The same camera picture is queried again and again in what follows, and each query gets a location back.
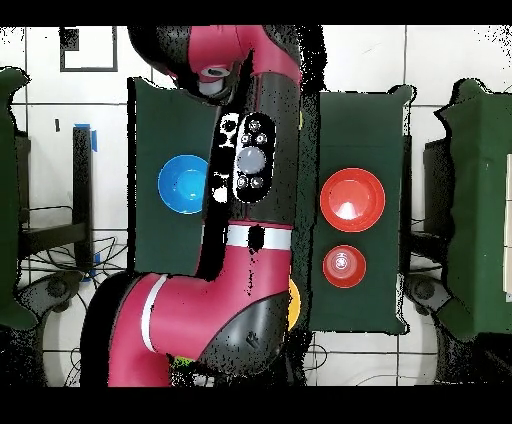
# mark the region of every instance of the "metal stand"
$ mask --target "metal stand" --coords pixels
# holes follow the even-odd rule
[[[30,140],[26,133],[16,137],[20,221],[28,222]],[[66,244],[75,244],[75,259],[79,270],[94,267],[92,245],[91,135],[86,128],[73,128],[73,221],[72,224],[42,229],[24,229],[19,235],[18,258]]]

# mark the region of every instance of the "red robot arm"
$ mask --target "red robot arm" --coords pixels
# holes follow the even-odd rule
[[[129,31],[144,60],[200,101],[219,106],[204,236],[194,277],[146,274],[122,289],[100,286],[95,298],[109,290],[118,297],[108,366],[102,381],[88,379],[87,355],[95,353],[87,325],[93,318],[86,317],[81,384],[168,386],[167,355],[226,374],[261,372],[279,354],[287,329],[301,79],[295,29]]]

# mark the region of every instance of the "small red bowl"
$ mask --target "small red bowl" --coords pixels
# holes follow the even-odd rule
[[[366,273],[366,260],[355,247],[336,246],[325,255],[322,270],[333,286],[348,289],[361,282]]]

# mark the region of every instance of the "green cloth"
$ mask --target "green cloth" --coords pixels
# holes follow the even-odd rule
[[[37,324],[36,316],[18,304],[14,290],[18,282],[19,192],[14,117],[10,104],[14,93],[28,78],[16,68],[0,68],[0,325],[28,330]]]
[[[313,232],[310,330],[405,332],[396,317],[396,284],[404,105],[412,95],[408,86],[392,94],[321,94],[319,191],[338,170],[362,168],[382,183],[386,205],[377,223],[360,233],[336,230],[318,205]],[[342,244],[355,247],[366,259],[364,279],[350,289],[333,286],[322,272],[325,255]]]
[[[321,184],[338,169],[362,167],[379,177],[387,203],[379,222],[357,235],[333,230],[318,216],[311,329],[404,332],[403,324],[395,317],[395,304],[403,107],[411,97],[410,87],[391,95],[321,94]],[[180,215],[167,208],[158,195],[157,178],[163,165],[176,155],[194,154],[208,160],[216,109],[180,90],[155,88],[142,79],[136,80],[136,104],[135,268],[140,272],[193,275],[199,258],[201,215]],[[305,128],[314,126],[308,113],[303,118]],[[296,227],[300,230],[294,232],[292,239],[292,277],[304,308],[297,326],[304,322],[308,304],[309,254],[302,235],[308,233],[308,226],[314,221],[316,192],[314,163],[308,163],[314,162],[314,145],[308,137],[301,136],[299,147]],[[318,265],[327,250],[342,242],[360,249],[368,260],[364,283],[350,291],[330,286],[321,269],[318,274]]]
[[[175,156],[208,162],[216,109],[182,90],[164,90],[135,79],[136,223],[135,269],[194,275],[201,245],[201,213],[169,209],[158,193],[158,175]]]
[[[438,313],[459,340],[479,333],[512,333],[512,303],[503,292],[507,154],[512,153],[512,96],[491,93],[476,80],[456,86],[441,113],[451,133],[455,168],[448,248],[448,288]]]

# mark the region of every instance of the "gray button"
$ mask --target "gray button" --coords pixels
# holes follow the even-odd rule
[[[257,147],[245,147],[238,154],[237,165],[244,174],[256,174],[265,167],[265,154]]]
[[[256,143],[263,144],[267,142],[267,136],[265,134],[259,134],[258,137],[256,137]]]
[[[256,132],[260,129],[260,123],[258,121],[249,122],[249,129],[253,132]]]
[[[237,181],[237,185],[238,185],[238,188],[245,188],[247,187],[247,177],[245,175],[242,175],[241,177],[238,178],[238,181]]]
[[[251,179],[251,187],[252,188],[260,188],[263,185],[263,178],[254,177]]]

